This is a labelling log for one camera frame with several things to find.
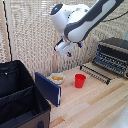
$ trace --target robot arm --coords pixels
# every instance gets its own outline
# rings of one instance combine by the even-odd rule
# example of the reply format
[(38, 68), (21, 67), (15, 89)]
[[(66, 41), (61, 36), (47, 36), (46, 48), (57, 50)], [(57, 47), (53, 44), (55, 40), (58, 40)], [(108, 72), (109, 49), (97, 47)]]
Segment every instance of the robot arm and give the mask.
[(67, 53), (76, 43), (113, 12), (124, 0), (98, 0), (91, 8), (87, 5), (58, 4), (51, 12), (51, 20), (62, 39), (55, 50)]

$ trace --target blue book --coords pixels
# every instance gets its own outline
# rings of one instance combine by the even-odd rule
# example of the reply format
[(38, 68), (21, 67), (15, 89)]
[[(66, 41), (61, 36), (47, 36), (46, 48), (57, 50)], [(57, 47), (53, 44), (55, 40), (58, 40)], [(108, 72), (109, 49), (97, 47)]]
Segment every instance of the blue book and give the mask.
[(43, 96), (58, 107), (60, 105), (61, 87), (38, 72), (35, 73), (35, 82)]

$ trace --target black box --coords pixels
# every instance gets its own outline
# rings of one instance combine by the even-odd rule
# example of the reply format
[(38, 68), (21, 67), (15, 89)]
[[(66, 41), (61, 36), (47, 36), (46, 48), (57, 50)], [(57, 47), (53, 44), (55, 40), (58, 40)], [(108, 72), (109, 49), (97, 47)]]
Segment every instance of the black box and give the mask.
[(20, 60), (0, 63), (0, 128), (49, 128), (50, 111)]

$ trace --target wooden tabletop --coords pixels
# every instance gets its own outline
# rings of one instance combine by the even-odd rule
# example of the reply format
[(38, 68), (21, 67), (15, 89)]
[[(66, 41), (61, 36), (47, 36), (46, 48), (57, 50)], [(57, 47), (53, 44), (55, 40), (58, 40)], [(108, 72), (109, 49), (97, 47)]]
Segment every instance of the wooden tabletop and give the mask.
[[(50, 128), (110, 128), (128, 102), (128, 79), (115, 77), (109, 85), (81, 71), (62, 72), (59, 107), (51, 104)], [(86, 76), (82, 88), (75, 87), (75, 75)]]

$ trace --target black machine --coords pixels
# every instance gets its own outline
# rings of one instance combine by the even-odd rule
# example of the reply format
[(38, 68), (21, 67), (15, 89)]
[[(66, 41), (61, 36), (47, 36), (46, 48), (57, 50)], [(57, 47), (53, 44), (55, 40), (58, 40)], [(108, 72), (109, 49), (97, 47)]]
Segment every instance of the black machine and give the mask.
[(92, 63), (128, 78), (128, 41), (109, 38), (98, 42)]

